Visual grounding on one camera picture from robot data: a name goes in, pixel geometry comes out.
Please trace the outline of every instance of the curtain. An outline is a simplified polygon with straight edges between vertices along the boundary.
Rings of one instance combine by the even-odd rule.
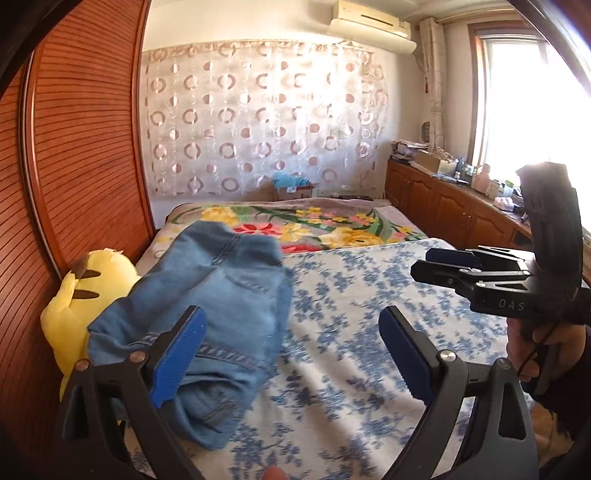
[[[151,192],[264,197],[277,175],[374,195],[384,69],[342,44],[230,41],[145,52],[141,139]]]
[[[445,97],[447,69],[443,27],[434,18],[419,24],[423,44],[423,61],[427,72],[429,101],[431,104],[430,147],[445,148],[443,131],[443,98]]]

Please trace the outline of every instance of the box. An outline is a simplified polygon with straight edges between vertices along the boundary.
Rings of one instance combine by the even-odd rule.
[[[414,156],[414,161],[417,162],[419,165],[428,168],[433,173],[439,172],[439,164],[441,163],[441,160],[437,158],[435,155],[424,152],[422,150],[417,150],[417,153]]]
[[[275,201],[309,199],[312,198],[313,190],[313,185],[275,189]]]

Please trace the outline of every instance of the blue jeans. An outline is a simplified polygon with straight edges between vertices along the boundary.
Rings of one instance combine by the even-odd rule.
[[[292,294],[274,238],[196,222],[128,297],[89,325],[90,360],[110,364],[146,350],[189,305],[201,307],[205,339],[160,413],[176,435],[207,449],[223,448],[277,359]]]

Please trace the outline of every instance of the window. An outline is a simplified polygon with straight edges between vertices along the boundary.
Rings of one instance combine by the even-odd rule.
[[[516,184],[515,171],[526,164],[565,164],[582,224],[591,229],[591,98],[536,33],[486,25],[473,38],[478,97],[472,164],[488,163],[491,178]]]

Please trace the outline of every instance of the yellow plush toy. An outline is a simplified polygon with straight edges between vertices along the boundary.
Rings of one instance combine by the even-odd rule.
[[[60,398],[74,364],[87,356],[86,328],[116,299],[127,296],[139,279],[133,263],[110,248],[86,254],[64,277],[41,314],[41,328],[64,374]]]

